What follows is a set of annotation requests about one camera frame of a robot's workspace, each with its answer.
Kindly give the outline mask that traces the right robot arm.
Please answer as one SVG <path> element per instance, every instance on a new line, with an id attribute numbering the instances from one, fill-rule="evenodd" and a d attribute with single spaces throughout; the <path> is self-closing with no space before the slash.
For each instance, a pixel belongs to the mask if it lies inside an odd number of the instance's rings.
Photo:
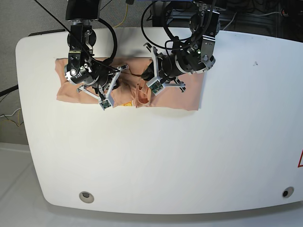
<path id="1" fill-rule="evenodd" d="M 64 75 L 70 83 L 80 85 L 79 92 L 85 92 L 97 99 L 103 108 L 108 108 L 114 105 L 111 92 L 118 88 L 117 80 L 128 66 L 111 66 L 118 48 L 117 36 L 113 27 L 100 19 L 100 5 L 99 0 L 68 1 L 65 19 L 73 24 L 68 29 L 69 53 Z M 113 50 L 105 60 L 94 58 L 93 46 L 97 35 L 90 24 L 92 21 L 103 24 L 112 35 Z"/>

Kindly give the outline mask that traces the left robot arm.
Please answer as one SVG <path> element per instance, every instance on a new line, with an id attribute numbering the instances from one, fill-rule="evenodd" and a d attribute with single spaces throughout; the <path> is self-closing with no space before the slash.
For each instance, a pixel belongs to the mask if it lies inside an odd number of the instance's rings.
<path id="1" fill-rule="evenodd" d="M 173 10 L 192 13 L 188 21 L 190 37 L 181 39 L 171 33 L 168 20 Z M 203 73 L 213 67 L 215 36 L 220 30 L 219 11 L 220 6 L 214 0 L 172 1 L 161 13 L 162 27 L 169 37 L 165 44 L 158 45 L 143 33 L 152 62 L 141 77 L 154 95 L 168 87 L 184 92 L 186 85 L 178 79 L 180 75 Z"/>

